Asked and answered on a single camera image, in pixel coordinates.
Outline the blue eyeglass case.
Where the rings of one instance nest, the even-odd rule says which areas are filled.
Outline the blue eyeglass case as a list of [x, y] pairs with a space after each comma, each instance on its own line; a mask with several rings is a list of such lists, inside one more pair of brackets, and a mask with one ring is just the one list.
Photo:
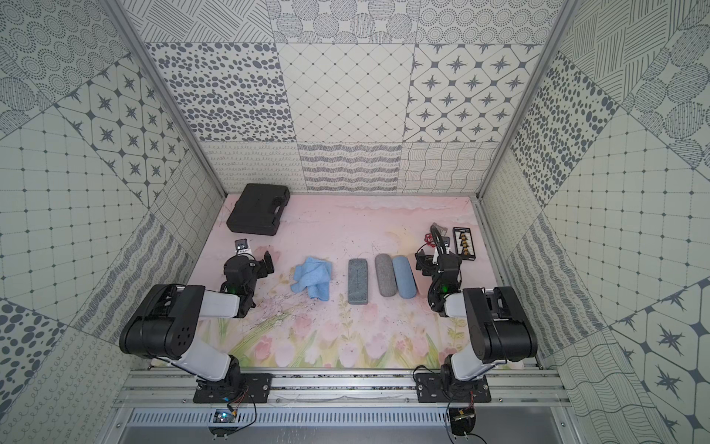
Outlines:
[[403, 299], [412, 299], [418, 294], [416, 281], [406, 256], [398, 255], [392, 259], [395, 281], [399, 295]]

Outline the blue microfiber cloth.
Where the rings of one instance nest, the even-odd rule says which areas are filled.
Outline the blue microfiber cloth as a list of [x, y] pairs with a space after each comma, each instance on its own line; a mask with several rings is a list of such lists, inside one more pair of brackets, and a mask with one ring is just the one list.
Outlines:
[[308, 257], [303, 264], [294, 268], [293, 279], [295, 282], [290, 286], [290, 290], [294, 293], [306, 290], [311, 299], [328, 302], [331, 275], [332, 264], [330, 262]]

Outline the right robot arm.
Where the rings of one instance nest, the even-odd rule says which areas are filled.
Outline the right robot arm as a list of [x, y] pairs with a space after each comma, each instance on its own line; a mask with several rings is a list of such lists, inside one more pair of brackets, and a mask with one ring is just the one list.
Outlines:
[[432, 279], [427, 292], [430, 309], [443, 317], [466, 321], [469, 345], [449, 355], [440, 374], [445, 389], [483, 381], [486, 374], [508, 363], [532, 358], [538, 340], [523, 305], [512, 287], [464, 288], [462, 264], [473, 258], [465, 247], [466, 229], [454, 229], [446, 240], [438, 225], [430, 227], [434, 253], [415, 254], [416, 268]]

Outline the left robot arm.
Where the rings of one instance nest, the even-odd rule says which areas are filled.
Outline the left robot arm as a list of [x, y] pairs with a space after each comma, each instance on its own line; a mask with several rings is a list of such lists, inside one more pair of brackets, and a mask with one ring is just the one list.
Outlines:
[[149, 290], [119, 336], [122, 353], [158, 359], [208, 386], [241, 386], [239, 360], [198, 338], [203, 318], [240, 319], [256, 306], [256, 283], [275, 272], [269, 252], [251, 254], [247, 240], [235, 242], [236, 255], [224, 264], [220, 290], [202, 285], [157, 284]]

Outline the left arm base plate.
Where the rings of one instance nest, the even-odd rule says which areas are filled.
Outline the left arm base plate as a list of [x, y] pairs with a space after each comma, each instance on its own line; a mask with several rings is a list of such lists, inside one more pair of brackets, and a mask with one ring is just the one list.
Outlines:
[[198, 380], [192, 401], [198, 404], [234, 403], [243, 397], [249, 403], [266, 403], [270, 393], [273, 374], [241, 374], [237, 382]]

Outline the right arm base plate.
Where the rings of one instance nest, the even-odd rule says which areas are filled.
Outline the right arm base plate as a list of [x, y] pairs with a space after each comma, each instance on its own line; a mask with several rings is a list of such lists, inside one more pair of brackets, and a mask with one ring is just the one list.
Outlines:
[[440, 373], [413, 375], [419, 403], [490, 403], [492, 396], [486, 379], [460, 381]]

